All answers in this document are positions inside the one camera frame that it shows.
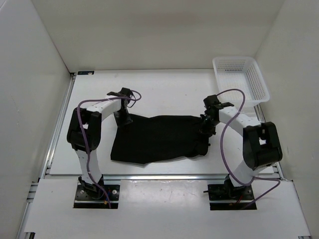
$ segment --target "folded black garment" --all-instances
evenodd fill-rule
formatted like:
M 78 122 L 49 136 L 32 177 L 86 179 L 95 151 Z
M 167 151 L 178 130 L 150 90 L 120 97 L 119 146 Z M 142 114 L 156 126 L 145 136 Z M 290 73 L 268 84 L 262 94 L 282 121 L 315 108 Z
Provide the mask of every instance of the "folded black garment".
M 130 116 L 133 122 L 117 129 L 111 160 L 146 164 L 208 151 L 209 138 L 199 133 L 199 117 Z

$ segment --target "table surface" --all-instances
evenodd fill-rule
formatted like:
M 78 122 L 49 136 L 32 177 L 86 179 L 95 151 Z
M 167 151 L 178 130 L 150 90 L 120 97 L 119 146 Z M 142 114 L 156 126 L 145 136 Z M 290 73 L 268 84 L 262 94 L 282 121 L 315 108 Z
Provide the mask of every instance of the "table surface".
M 35 239 L 297 239 L 309 236 L 292 182 L 257 210 L 210 211 L 206 181 L 121 181 L 119 208 L 74 209 L 77 179 L 41 179 L 25 231 Z M 255 181 L 259 196 L 274 182 Z
M 199 116 L 204 112 L 203 100 L 218 93 L 213 69 L 206 70 L 126 70 L 95 71 L 93 75 L 78 75 L 72 90 L 62 129 L 50 170 L 51 175 L 81 175 L 75 151 L 66 141 L 73 109 L 82 100 L 101 99 L 110 91 L 122 87 L 139 91 L 143 97 L 130 113 L 146 117 L 157 115 Z M 107 175 L 201 175 L 227 174 L 219 148 L 224 124 L 216 127 L 217 134 L 210 138 L 206 156 L 181 157 L 150 163 L 145 166 L 111 161 L 110 153 L 117 126 L 113 116 L 102 123 L 101 143 L 97 149 L 100 170 Z M 242 137 L 229 128 L 224 138 L 224 151 L 231 169 L 242 160 Z M 268 167 L 261 173 L 273 173 Z

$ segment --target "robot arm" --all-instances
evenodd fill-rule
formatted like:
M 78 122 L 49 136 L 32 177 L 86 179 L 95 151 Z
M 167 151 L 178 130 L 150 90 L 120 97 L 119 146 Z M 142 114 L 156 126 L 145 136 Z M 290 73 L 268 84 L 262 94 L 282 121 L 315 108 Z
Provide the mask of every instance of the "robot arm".
M 133 93 L 130 89 L 122 88 L 120 92 L 108 93 L 108 96 L 124 97 L 125 99 L 107 100 L 98 102 L 87 108 L 80 108 L 81 119 L 84 124 L 86 137 L 90 148 L 90 162 L 89 169 L 90 174 L 95 182 L 103 186 L 103 175 L 99 169 L 96 149 L 101 141 L 101 126 L 103 120 L 108 116 L 114 114 L 118 127 L 122 127 L 132 122 L 130 115 L 127 111 L 127 105 L 129 104 Z M 77 108 L 74 109 L 69 130 L 67 133 L 67 141 L 71 143 L 72 148 L 78 155 L 82 176 L 79 177 L 79 181 L 82 184 L 86 192 L 99 197 L 101 193 L 94 182 L 88 175 L 86 164 L 88 161 L 88 155 L 86 153 L 83 134 L 80 129 L 79 120 L 77 116 Z
M 207 97 L 204 103 L 206 111 L 201 115 L 202 133 L 209 135 L 216 134 L 217 124 L 228 123 L 238 112 L 231 103 L 221 103 L 216 95 Z M 276 126 L 272 122 L 260 123 L 257 119 L 240 114 L 229 126 L 243 137 L 244 160 L 232 172 L 237 180 L 232 175 L 225 180 L 228 190 L 234 190 L 248 186 L 254 176 L 280 161 L 283 155 Z

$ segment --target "white plastic basket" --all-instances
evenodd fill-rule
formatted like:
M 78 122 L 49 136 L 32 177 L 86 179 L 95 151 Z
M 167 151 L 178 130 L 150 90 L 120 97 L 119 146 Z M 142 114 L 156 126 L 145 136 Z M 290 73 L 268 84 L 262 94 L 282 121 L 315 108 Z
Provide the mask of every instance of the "white plastic basket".
M 232 88 L 242 90 L 246 96 L 245 108 L 269 100 L 267 86 L 254 58 L 215 57 L 213 66 L 219 91 Z M 233 103 L 237 108 L 243 99 L 242 94 L 237 91 L 224 93 L 220 97 L 224 102 Z

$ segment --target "black cloth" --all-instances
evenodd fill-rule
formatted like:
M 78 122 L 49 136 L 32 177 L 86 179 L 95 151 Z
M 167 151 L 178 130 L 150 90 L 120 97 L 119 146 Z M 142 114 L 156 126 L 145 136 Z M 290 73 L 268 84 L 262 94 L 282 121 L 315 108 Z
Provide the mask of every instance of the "black cloth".
M 111 160 L 146 164 L 208 151 L 208 136 L 199 133 L 199 117 L 130 116 L 133 122 L 117 129 Z

